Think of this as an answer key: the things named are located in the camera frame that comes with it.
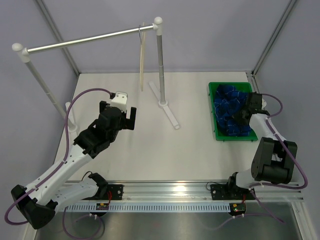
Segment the blue plaid shirt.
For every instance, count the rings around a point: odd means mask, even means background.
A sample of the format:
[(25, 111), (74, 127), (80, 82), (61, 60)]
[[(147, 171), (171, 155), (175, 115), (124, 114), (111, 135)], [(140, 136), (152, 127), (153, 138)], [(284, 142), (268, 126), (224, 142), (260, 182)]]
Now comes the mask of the blue plaid shirt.
[(228, 137), (248, 137), (252, 129), (236, 121), (233, 116), (246, 103), (248, 92), (239, 91), (230, 84), (220, 84), (213, 100), (217, 128)]

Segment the white hanger with metal hook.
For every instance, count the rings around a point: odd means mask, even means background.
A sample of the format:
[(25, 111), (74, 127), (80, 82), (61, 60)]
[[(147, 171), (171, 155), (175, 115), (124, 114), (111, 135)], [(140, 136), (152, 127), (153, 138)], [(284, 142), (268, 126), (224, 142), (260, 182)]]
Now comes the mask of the white hanger with metal hook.
[(139, 61), (139, 85), (140, 91), (144, 90), (144, 63), (145, 63), (145, 45), (146, 45), (146, 33), (139, 33), (140, 38), (140, 61)]

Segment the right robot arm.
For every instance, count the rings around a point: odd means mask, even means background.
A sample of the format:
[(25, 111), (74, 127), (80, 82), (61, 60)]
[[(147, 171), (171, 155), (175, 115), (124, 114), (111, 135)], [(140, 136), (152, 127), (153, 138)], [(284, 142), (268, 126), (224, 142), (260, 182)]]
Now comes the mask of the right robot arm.
[(297, 154), (295, 142), (287, 141), (275, 128), (271, 115), (263, 110), (263, 95), (251, 92), (244, 107), (235, 115), (236, 120), (246, 123), (260, 138), (251, 167), (235, 172), (229, 177), (225, 192), (237, 199), (250, 192), (255, 184), (288, 184), (292, 180)]

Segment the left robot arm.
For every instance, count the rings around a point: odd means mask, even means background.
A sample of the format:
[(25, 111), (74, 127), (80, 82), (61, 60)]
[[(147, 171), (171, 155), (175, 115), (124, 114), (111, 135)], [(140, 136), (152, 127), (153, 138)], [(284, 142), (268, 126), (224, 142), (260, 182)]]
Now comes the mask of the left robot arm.
[(35, 230), (47, 225), (62, 209), (80, 200), (103, 200), (111, 196), (109, 183), (99, 173), (66, 188), (62, 185), (75, 173), (106, 150), (121, 130), (134, 130), (137, 109), (99, 103), (99, 116), (74, 139), (66, 158), (52, 165), (28, 186), (16, 185), (11, 190), (14, 206)]

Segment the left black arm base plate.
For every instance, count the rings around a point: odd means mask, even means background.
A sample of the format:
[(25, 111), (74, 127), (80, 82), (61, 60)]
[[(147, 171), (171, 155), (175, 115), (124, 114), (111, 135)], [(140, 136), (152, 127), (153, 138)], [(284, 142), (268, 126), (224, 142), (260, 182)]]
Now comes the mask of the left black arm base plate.
[(122, 184), (109, 184), (102, 188), (100, 200), (121, 201), (123, 199), (124, 186)]

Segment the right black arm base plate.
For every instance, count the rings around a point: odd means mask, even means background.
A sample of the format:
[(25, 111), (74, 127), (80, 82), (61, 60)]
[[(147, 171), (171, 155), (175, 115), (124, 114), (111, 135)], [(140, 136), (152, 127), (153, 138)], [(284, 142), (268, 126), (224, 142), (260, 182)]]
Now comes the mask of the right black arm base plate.
[(255, 200), (248, 189), (236, 185), (211, 184), (209, 187), (212, 200)]

